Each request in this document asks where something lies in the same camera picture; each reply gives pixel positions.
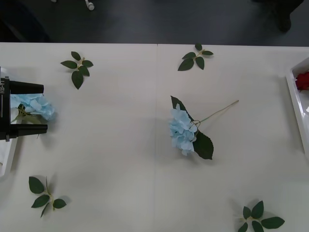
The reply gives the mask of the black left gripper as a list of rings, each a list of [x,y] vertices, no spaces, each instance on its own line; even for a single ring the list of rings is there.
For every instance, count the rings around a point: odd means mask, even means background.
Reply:
[[[47,133],[46,124],[11,124],[10,93],[43,94],[44,85],[10,81],[8,76],[0,78],[0,139],[9,142],[20,136]]]

